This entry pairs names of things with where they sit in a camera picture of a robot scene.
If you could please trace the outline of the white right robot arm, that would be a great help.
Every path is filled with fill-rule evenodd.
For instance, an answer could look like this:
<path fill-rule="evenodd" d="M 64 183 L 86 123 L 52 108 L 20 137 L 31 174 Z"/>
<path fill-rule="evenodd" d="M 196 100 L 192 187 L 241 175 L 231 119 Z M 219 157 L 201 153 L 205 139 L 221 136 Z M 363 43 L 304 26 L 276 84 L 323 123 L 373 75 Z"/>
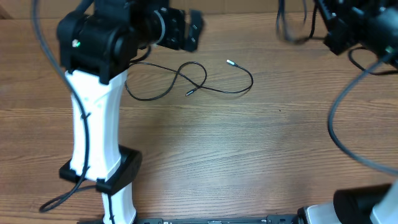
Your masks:
<path fill-rule="evenodd" d="M 331 140 L 355 161 L 397 175 L 397 169 L 350 151 L 333 129 L 338 105 L 362 78 L 375 75 L 383 63 L 397 67 L 397 1 L 315 1 L 314 11 L 321 14 L 328 31 L 323 42 L 335 55 L 368 50 L 377 57 L 333 102 L 327 121 Z M 300 208 L 292 223 L 397 223 L 397 184 L 337 190 L 330 203 Z"/>

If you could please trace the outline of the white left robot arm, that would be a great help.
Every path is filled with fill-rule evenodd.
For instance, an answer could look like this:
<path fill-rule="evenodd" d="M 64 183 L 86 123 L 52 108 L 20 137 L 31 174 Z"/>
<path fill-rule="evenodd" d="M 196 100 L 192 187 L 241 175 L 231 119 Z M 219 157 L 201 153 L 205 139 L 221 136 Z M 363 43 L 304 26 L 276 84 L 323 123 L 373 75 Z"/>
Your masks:
<path fill-rule="evenodd" d="M 74 149 L 60 176 L 95 182 L 103 198 L 103 223 L 134 223 L 132 183 L 142 155 L 118 142 L 119 107 L 129 66 L 140 61 L 140 49 L 152 45 L 196 51 L 205 23 L 200 11 L 175 9 L 168 1 L 93 4 L 92 14 L 82 2 L 57 27 L 60 62 L 74 88 Z"/>

